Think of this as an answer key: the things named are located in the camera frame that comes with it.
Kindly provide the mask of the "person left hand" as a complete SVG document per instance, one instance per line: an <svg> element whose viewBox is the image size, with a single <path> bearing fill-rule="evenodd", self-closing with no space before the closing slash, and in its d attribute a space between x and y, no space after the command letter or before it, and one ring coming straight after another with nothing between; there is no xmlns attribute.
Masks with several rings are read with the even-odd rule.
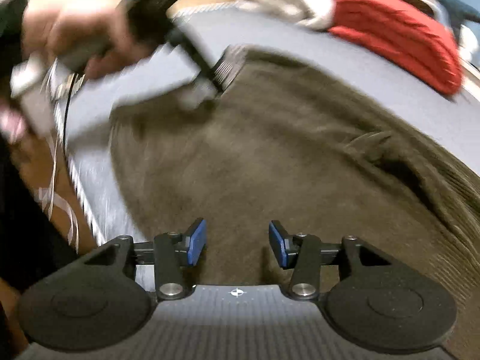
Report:
<svg viewBox="0 0 480 360"><path fill-rule="evenodd" d="M151 57L156 46L130 33L124 8L109 0L46 2L30 0L23 14L22 55L38 54L51 63L93 38L111 48L86 63L85 78L97 80Z"/></svg>

